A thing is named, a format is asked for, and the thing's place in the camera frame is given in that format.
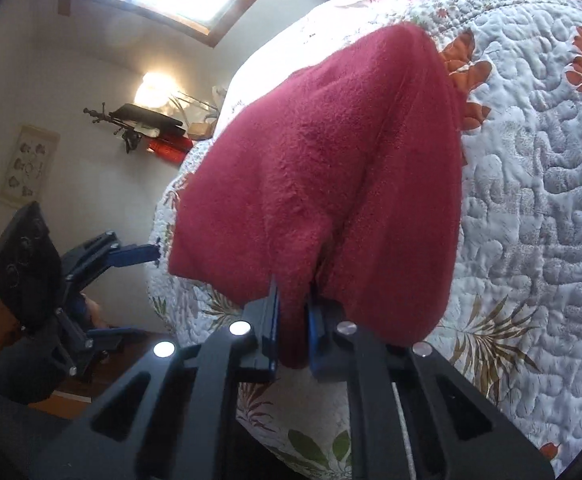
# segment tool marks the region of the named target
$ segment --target cloth fold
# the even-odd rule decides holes
[[[180,192],[169,272],[238,304],[275,276],[286,365],[306,359],[314,279],[387,342],[424,338],[456,256],[465,101],[407,23],[294,73],[233,120]]]

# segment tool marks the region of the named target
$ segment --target red towel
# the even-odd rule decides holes
[[[387,342],[447,306],[466,96],[418,27],[382,28],[243,110],[181,191],[169,261],[238,304],[281,295],[281,359],[306,359],[311,280]]]

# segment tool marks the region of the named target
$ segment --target floral bedspread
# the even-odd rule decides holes
[[[346,19],[337,14],[345,13]],[[582,2],[355,0],[320,6],[252,56],[218,124],[293,71],[389,24],[408,20],[439,47],[470,92],[463,124],[463,204],[449,306],[428,341],[552,460],[582,449]],[[151,241],[149,294],[182,344],[203,341],[240,310],[210,285],[167,273],[177,190],[213,139],[165,191]],[[243,385],[237,416],[309,478],[350,478],[344,384],[282,369]]]

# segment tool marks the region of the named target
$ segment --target bed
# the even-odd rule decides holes
[[[358,38],[410,21],[452,78],[471,74],[463,202],[449,305],[427,340],[551,460],[582,450],[582,0],[332,0],[235,75],[213,139],[196,144],[159,202],[147,267],[153,306],[180,344],[240,315],[208,283],[167,272],[178,190],[248,104]],[[344,384],[283,368],[242,386],[238,419],[308,478],[350,478]]]

